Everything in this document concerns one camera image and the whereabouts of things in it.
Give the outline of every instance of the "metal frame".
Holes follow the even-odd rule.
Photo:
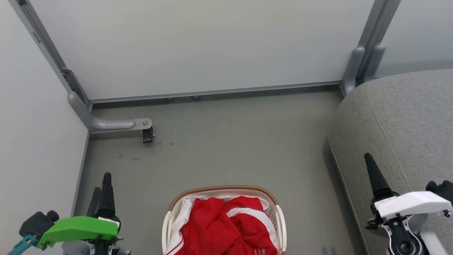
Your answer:
[[[344,96],[352,92],[356,86],[375,78],[386,50],[381,42],[400,2],[401,0],[375,0],[340,85]]]
[[[111,102],[125,102],[125,101],[161,99],[161,98],[168,98],[168,99],[180,98],[180,97],[198,98],[199,96],[214,95],[214,94],[259,92],[259,91],[269,91],[269,90],[308,88],[308,87],[332,86],[332,85],[338,86],[340,83],[341,83],[341,81],[328,81],[328,82],[300,83],[300,84],[277,85],[277,86],[254,87],[254,88],[234,88],[234,89],[210,90],[210,91],[188,92],[188,93],[147,95],[147,96],[135,96],[135,97],[101,98],[101,99],[93,99],[93,100],[91,100],[91,102],[92,103],[111,103]]]
[[[106,120],[92,115],[90,112],[92,103],[87,98],[74,73],[66,67],[30,1],[10,0],[10,3],[52,69],[62,81],[63,86],[69,93],[69,103],[90,133],[143,130],[144,142],[153,140],[152,121],[149,118]]]
[[[146,130],[150,129],[153,125],[151,119],[102,119],[94,116],[86,108],[80,97],[76,92],[71,91],[68,95],[69,103],[74,111],[76,111],[79,118],[88,128],[90,133],[124,131],[124,130]]]
[[[61,75],[63,75],[65,83],[67,84],[67,86],[65,86],[66,90],[68,90],[68,92],[75,91],[77,93],[77,95],[80,97],[80,99],[83,101],[83,103],[85,105],[87,105],[87,107],[89,107],[90,101],[88,100],[85,92],[80,87],[80,84],[77,82],[77,79],[75,78],[72,71],[66,67],[66,64],[64,63],[57,48],[53,44],[52,39],[50,38],[49,34],[47,33],[47,30],[45,29],[43,23],[39,19],[38,14],[34,10],[30,1],[29,0],[16,0],[16,2],[19,5],[22,12],[24,13],[27,21],[33,28],[32,35],[35,37],[36,42],[38,43],[38,45],[42,44],[44,46],[44,48],[46,49],[46,51],[48,53],[48,56],[56,64]]]

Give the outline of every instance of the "red clothing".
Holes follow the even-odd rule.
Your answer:
[[[195,199],[179,232],[173,231],[167,255],[277,255],[275,228],[258,198]]]

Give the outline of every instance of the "gray floor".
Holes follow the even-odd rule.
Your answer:
[[[339,91],[274,92],[120,104],[95,109],[103,118],[151,118],[155,141],[141,132],[90,137],[76,215],[111,172],[121,246],[162,254],[161,230],[181,192],[243,184],[268,189],[283,209],[289,255],[362,253],[341,184],[323,153]]]

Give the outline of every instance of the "gray fabric upholstery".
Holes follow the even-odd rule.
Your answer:
[[[373,214],[363,155],[373,155],[400,194],[453,181],[453,69],[362,84],[339,106],[329,140],[368,253],[385,254],[388,240],[364,228]],[[430,215],[425,227],[453,254],[453,218]]]

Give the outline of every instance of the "basket rim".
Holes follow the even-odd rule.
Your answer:
[[[259,186],[245,186],[245,185],[223,185],[223,186],[209,186],[209,187],[203,187],[203,188],[197,188],[197,189],[191,189],[188,191],[184,191],[183,193],[179,194],[175,199],[170,204],[169,211],[173,211],[174,206],[176,203],[181,200],[183,197],[187,195],[191,195],[194,193],[200,193],[200,192],[205,192],[205,191],[218,191],[218,190],[252,190],[252,191],[260,191],[267,195],[272,202],[277,206],[279,205],[277,199],[275,196],[270,193],[267,189],[264,189]]]

